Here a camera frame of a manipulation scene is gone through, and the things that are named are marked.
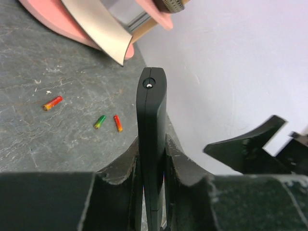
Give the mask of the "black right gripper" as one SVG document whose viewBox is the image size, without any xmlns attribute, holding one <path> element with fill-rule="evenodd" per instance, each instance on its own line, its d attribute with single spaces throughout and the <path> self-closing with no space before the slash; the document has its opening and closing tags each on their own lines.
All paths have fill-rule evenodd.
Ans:
<svg viewBox="0 0 308 231">
<path fill-rule="evenodd" d="M 210 143 L 204 153 L 242 174 L 308 174 L 308 135 L 293 132 L 289 142 L 275 156 L 264 145 L 286 121 L 272 115 L 254 130 L 238 137 Z"/>
</svg>

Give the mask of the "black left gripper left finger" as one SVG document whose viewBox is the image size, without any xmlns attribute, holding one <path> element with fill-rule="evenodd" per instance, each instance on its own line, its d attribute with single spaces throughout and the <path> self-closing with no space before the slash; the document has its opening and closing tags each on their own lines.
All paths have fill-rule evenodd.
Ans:
<svg viewBox="0 0 308 231">
<path fill-rule="evenodd" d="M 141 208 L 138 141 L 98 172 L 0 175 L 3 231 L 138 231 Z"/>
</svg>

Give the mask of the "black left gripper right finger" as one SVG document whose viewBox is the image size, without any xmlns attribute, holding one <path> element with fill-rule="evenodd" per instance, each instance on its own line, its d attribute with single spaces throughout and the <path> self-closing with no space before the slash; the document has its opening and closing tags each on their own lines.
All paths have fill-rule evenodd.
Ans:
<svg viewBox="0 0 308 231">
<path fill-rule="evenodd" d="M 307 230 L 307 176 L 215 176 L 165 140 L 168 231 Z"/>
</svg>

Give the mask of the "red yellow battery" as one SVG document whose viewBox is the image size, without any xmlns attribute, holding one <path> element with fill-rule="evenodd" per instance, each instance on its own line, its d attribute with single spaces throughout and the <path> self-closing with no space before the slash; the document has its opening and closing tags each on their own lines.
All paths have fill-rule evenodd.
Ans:
<svg viewBox="0 0 308 231">
<path fill-rule="evenodd" d="M 122 127 L 122 124 L 121 124 L 121 121 L 118 115 L 114 115 L 114 121 L 115 121 L 118 132 L 122 132 L 123 127 Z"/>
</svg>

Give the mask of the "green yellow battery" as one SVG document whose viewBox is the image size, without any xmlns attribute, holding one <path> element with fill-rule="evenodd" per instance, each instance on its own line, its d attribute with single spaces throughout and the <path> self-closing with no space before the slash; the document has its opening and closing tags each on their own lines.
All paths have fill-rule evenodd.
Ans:
<svg viewBox="0 0 308 231">
<path fill-rule="evenodd" d="M 105 121 L 105 119 L 106 119 L 106 116 L 105 116 L 105 115 L 100 116 L 100 117 L 98 118 L 98 120 L 96 121 L 96 123 L 94 124 L 93 127 L 94 127 L 95 129 L 99 129 L 99 128 L 101 127 L 102 123 Z"/>
</svg>

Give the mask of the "black remote control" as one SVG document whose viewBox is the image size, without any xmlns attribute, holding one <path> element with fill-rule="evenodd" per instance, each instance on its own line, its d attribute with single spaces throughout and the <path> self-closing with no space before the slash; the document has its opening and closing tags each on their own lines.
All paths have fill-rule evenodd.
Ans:
<svg viewBox="0 0 308 231">
<path fill-rule="evenodd" d="M 162 222 L 162 184 L 166 134 L 167 77 L 160 67 L 143 69 L 137 87 L 139 154 L 148 230 Z"/>
</svg>

